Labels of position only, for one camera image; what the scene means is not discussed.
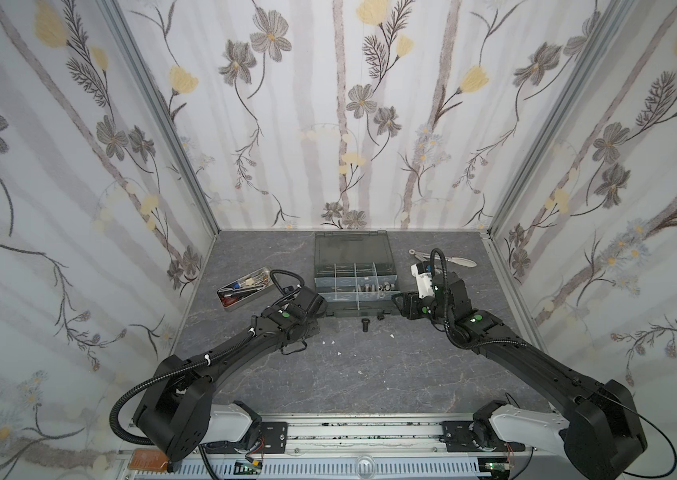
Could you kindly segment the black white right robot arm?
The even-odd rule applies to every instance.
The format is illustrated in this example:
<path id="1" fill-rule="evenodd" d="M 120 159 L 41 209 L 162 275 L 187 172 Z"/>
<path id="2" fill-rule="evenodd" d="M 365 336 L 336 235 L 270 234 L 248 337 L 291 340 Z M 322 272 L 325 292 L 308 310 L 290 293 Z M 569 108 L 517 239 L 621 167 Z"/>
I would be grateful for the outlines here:
<path id="1" fill-rule="evenodd" d="M 404 318 L 428 319 L 452 346 L 496 362 L 554 409 L 543 413 L 492 401 L 474 413 L 468 442 L 487 451 L 516 443 L 554 453 L 588 479 L 616 479 L 648 450 L 648 419 L 623 384 L 602 383 L 562 364 L 495 314 L 474 308 L 464 280 L 448 272 L 439 248 L 411 272 L 416 291 L 393 297 Z"/>

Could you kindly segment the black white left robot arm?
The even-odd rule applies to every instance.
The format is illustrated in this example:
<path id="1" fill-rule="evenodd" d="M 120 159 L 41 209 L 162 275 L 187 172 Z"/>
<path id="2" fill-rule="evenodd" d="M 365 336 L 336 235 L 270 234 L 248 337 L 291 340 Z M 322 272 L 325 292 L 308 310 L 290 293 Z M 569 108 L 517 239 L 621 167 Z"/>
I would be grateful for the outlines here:
<path id="1" fill-rule="evenodd" d="M 300 275 L 274 269 L 272 284 L 280 292 L 250 326 L 206 352 L 182 359 L 168 356 L 154 375 L 122 394 L 108 416 L 120 440 L 154 446 L 168 461 L 180 462 L 196 448 L 218 442 L 240 447 L 256 441 L 260 416 L 242 402 L 214 406 L 214 396 L 230 376 L 276 351 L 306 340 L 318 331 L 328 301 L 304 285 Z"/>

